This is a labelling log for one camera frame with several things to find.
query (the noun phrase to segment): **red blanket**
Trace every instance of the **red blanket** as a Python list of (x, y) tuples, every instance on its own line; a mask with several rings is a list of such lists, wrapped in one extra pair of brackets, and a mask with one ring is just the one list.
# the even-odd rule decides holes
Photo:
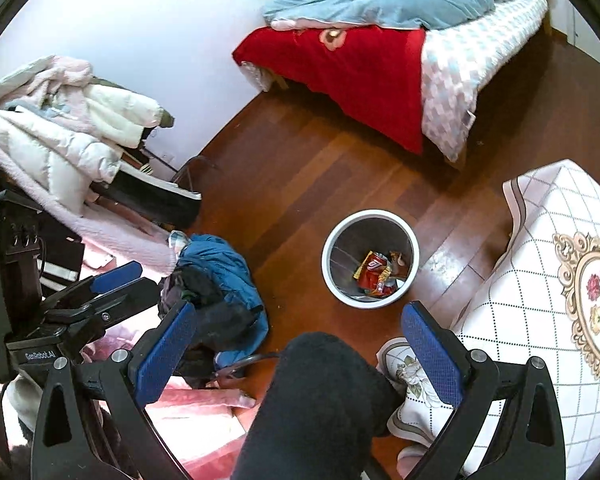
[(348, 116), (421, 153), (424, 39), (423, 29), (259, 28), (235, 49), (234, 59), (328, 94)]

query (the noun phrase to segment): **metal screw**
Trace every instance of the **metal screw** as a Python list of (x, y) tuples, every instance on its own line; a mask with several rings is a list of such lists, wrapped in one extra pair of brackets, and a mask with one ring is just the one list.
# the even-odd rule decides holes
[(115, 363), (121, 363), (129, 356), (129, 352), (127, 352), (124, 348), (119, 348), (113, 354), (111, 354), (111, 360)]
[(483, 350), (471, 350), (471, 359), (477, 363), (483, 363), (487, 360), (487, 354)]
[(66, 357), (59, 357), (54, 361), (54, 368), (56, 370), (62, 370), (67, 363), (68, 361), (66, 360)]
[(534, 368), (537, 368), (538, 370), (542, 370), (544, 368), (544, 361), (542, 361), (542, 359), (538, 356), (533, 356), (531, 358), (531, 364)]

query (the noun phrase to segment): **floor plank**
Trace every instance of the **floor plank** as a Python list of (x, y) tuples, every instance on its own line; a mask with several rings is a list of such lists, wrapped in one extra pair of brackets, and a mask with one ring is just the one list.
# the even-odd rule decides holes
[[(571, 158), (600, 183), (600, 65), (542, 34), (481, 92), (461, 173), (430, 142), (423, 156), (407, 153), (326, 96), (290, 86), (258, 96), (204, 149), (217, 169), (199, 160), (190, 167), (204, 196), (194, 229), (245, 256), (267, 307), (263, 351), (321, 330), (375, 364), (382, 344), (400, 335), (406, 301), (421, 300), (449, 324), (489, 277), (511, 231), (503, 181)], [(320, 271), (329, 232), (366, 208), (404, 218), (421, 251), (410, 291), (379, 310), (339, 303)], [(255, 365), (239, 386), (261, 400), (273, 370), (273, 362)], [(240, 419), (248, 426), (253, 416)], [(395, 479), (403, 446), (374, 443)]]

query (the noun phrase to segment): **pink fabric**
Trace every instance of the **pink fabric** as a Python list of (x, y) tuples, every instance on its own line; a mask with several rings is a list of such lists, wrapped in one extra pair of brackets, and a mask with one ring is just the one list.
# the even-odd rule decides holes
[(49, 120), (74, 132), (93, 135), (97, 131), (91, 122), (87, 101), (82, 92), (92, 78), (93, 70), (89, 62), (73, 57), (53, 56), (46, 70), (1, 98), (0, 108), (14, 99), (42, 108), (47, 97), (55, 95), (55, 101), (67, 104), (70, 111), (64, 116), (49, 117)]
[(83, 216), (78, 216), (56, 202), (1, 149), (0, 167), (51, 216), (96, 247), (113, 256), (135, 260), (161, 276), (167, 276), (175, 268), (176, 255), (167, 244), (166, 231), (162, 231), (163, 236), (143, 233), (125, 219), (95, 204), (85, 205)]

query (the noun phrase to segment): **white puffer jacket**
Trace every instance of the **white puffer jacket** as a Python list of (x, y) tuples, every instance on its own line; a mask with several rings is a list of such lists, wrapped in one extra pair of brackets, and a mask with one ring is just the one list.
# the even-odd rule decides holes
[(110, 184), (120, 151), (24, 108), (0, 110), (0, 148), (69, 211), (81, 214), (92, 181)]

